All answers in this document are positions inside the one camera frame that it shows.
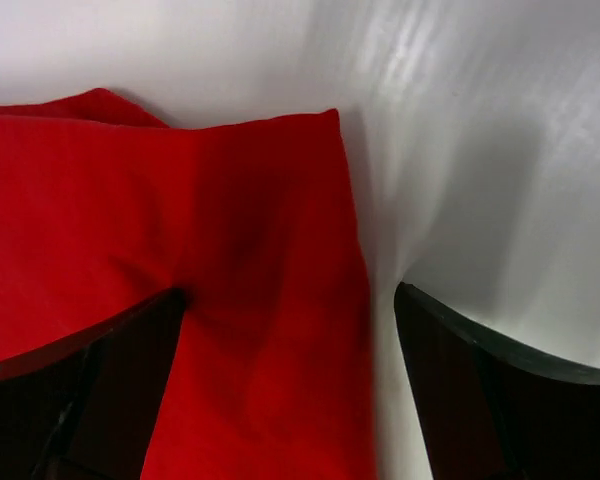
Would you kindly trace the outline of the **red shirt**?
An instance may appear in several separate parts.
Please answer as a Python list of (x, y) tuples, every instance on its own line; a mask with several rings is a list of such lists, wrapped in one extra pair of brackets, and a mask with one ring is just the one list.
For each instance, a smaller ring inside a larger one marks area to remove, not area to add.
[(372, 479), (370, 291), (336, 110), (201, 130), (0, 106), (0, 361), (189, 297), (146, 479)]

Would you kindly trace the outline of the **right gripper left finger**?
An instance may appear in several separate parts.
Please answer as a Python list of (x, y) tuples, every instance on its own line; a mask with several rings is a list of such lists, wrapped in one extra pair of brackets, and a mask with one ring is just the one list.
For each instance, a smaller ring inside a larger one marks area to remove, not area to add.
[(0, 362), (0, 479), (138, 479), (186, 297), (165, 290)]

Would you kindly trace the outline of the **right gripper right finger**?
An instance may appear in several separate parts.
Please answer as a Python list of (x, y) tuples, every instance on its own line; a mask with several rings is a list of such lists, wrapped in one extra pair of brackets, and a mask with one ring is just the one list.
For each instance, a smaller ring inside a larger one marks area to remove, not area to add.
[(413, 285), (400, 347), (436, 479), (600, 479), (600, 369), (469, 320)]

